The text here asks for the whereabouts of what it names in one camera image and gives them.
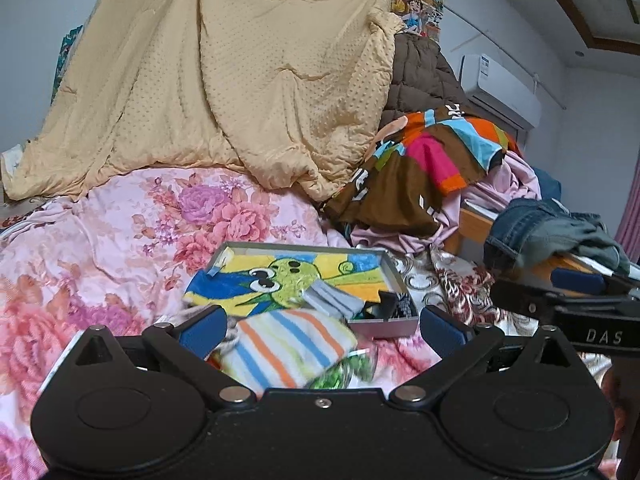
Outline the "person's right hand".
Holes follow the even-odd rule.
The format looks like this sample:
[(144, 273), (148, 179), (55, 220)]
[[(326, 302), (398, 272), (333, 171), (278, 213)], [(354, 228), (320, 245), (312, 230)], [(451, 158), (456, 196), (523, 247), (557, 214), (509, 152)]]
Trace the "person's right hand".
[(620, 400), (620, 378), (618, 378), (610, 367), (604, 374), (601, 382), (601, 390), (608, 399), (614, 411), (614, 431), (612, 441), (618, 441), (622, 437), (627, 425), (628, 413), (625, 404)]

